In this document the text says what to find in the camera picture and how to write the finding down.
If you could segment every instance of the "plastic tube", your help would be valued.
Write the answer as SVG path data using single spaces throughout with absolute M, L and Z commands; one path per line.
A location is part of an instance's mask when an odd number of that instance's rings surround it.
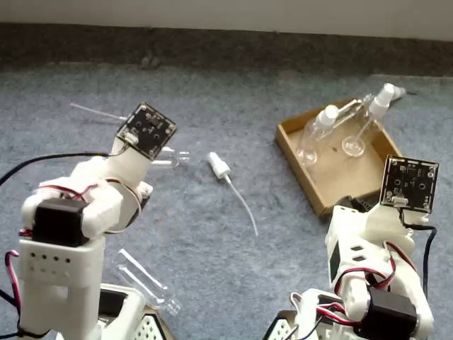
M 115 273 L 129 286 L 138 289 L 148 306 L 165 310 L 175 316 L 181 309 L 179 301 L 168 287 L 157 280 L 125 249 L 119 250 L 114 260 Z
M 247 210 L 247 213 L 248 213 L 248 216 L 250 216 L 250 220 L 252 221 L 252 225 L 253 225 L 253 230 L 255 230 L 255 236 L 258 236 L 258 228 L 256 227 L 256 222 L 255 222 L 255 218 L 252 214 L 252 211 L 250 210 L 250 208 L 248 207 L 247 205 L 247 202 L 246 200 L 243 199 L 243 197 L 241 196 L 241 194 L 239 193 L 239 191 L 236 189 L 236 187 L 233 185 L 233 183 L 231 182 L 231 179 L 229 179 L 229 176 L 228 175 L 225 175 L 225 181 L 229 184 L 229 186 L 231 186 L 231 189 L 233 189 L 233 192 L 234 194 L 239 198 L 239 200 L 242 202 L 242 205 L 245 207 L 245 209 Z

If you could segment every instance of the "brown cardboard tray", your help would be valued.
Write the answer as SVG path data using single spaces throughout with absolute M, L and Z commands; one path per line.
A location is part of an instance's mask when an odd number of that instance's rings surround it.
M 349 101 L 351 99 L 335 104 L 341 107 Z M 326 145 L 319 150 L 315 167 L 308 171 L 296 155 L 297 141 L 305 124 L 323 109 L 317 108 L 282 121 L 277 125 L 275 135 L 318 216 L 330 213 L 333 206 L 345 196 L 364 198 L 378 192 L 387 155 L 401 156 L 389 134 L 380 127 L 361 157 L 348 157 L 341 148 L 341 141 L 355 134 L 360 127 L 344 124 L 337 127 L 328 138 Z

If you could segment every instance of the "gray carpet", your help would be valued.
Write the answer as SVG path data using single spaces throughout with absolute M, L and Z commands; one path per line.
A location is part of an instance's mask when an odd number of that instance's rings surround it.
M 109 263 L 124 247 L 174 287 L 183 309 L 166 322 L 177 339 L 261 339 L 277 311 L 289 308 L 289 292 L 328 289 L 328 224 L 312 213 L 275 144 L 277 122 L 388 81 L 417 93 L 399 101 L 386 124 L 406 156 L 441 164 L 431 219 L 440 230 L 430 257 L 431 339 L 453 332 L 453 80 L 444 76 L 453 72 L 452 44 L 71 26 L 5 25 L 0 35 L 0 173 L 41 154 L 108 151 L 118 123 L 71 109 L 71 102 L 127 115 L 146 101 L 178 125 L 170 145 L 189 149 L 191 162 L 149 172 L 154 195 L 126 233 L 108 238 L 104 272 L 105 282 L 119 283 Z M 150 47 L 161 65 L 141 69 Z M 259 237 L 207 165 L 212 150 L 230 165 Z M 2 186 L 4 251 L 18 246 L 23 200 L 75 163 L 32 165 Z M 415 237 L 419 265 L 425 236 Z M 0 287 L 9 289 L 5 271 Z M 0 334 L 15 329 L 16 314 L 4 301 L 0 318 Z

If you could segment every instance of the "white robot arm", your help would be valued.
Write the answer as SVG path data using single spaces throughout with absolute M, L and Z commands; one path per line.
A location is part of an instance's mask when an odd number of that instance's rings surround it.
M 280 320 L 283 339 L 425 340 L 432 334 L 427 268 L 422 286 L 411 255 L 413 230 L 435 231 L 424 224 L 437 169 L 432 162 L 388 157 L 379 204 L 368 212 L 334 207 L 326 247 L 335 294 L 293 293 L 297 314 L 293 327 Z
M 42 182 L 23 204 L 19 278 L 22 339 L 53 329 L 66 340 L 128 339 L 144 298 L 128 298 L 122 336 L 98 324 L 105 234 L 121 233 L 152 192 L 143 182 L 175 124 L 140 104 L 118 130 L 110 157 L 78 163 L 71 175 Z

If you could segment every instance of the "black wire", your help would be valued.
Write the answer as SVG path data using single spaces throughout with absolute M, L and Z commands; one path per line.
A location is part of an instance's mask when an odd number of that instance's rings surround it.
M 16 300 L 4 290 L 0 289 L 0 298 L 6 300 L 10 305 L 16 308 Z
M 0 339 L 10 339 L 14 336 L 18 336 L 19 333 L 16 332 L 16 333 L 10 333 L 10 334 L 4 334 L 4 335 L 0 335 Z
M 319 324 L 323 321 L 323 318 L 324 318 L 324 316 L 320 317 L 318 319 L 318 321 L 316 321 L 316 323 L 314 324 L 314 327 L 311 329 L 311 331 L 306 336 L 304 336 L 303 338 L 297 339 L 297 340 L 308 339 L 313 334 L 313 332 L 316 331 L 316 328 L 318 328 Z
M 412 230 L 430 230 L 430 236 L 428 237 L 425 245 L 425 253 L 423 254 L 423 292 L 425 293 L 426 298 L 428 298 L 428 264 L 430 258 L 431 244 L 437 234 L 437 228 L 432 225 L 410 225 L 404 222 L 404 211 L 403 209 L 399 210 L 399 219 L 401 224 L 406 228 L 411 228 Z
M 29 159 L 27 161 L 23 161 L 22 163 L 13 167 L 10 171 L 4 174 L 0 178 L 0 186 L 2 186 L 10 177 L 12 177 L 15 173 L 19 172 L 21 169 L 25 168 L 27 165 L 32 163 L 45 161 L 46 159 L 56 159 L 56 158 L 67 158 L 67 157 L 94 157 L 94 156 L 101 156 L 101 157 L 113 157 L 119 154 L 122 154 L 127 147 L 123 147 L 120 152 L 117 154 L 108 154 L 105 152 L 75 152 L 71 154 L 48 154 L 46 156 L 40 156 L 36 158 Z

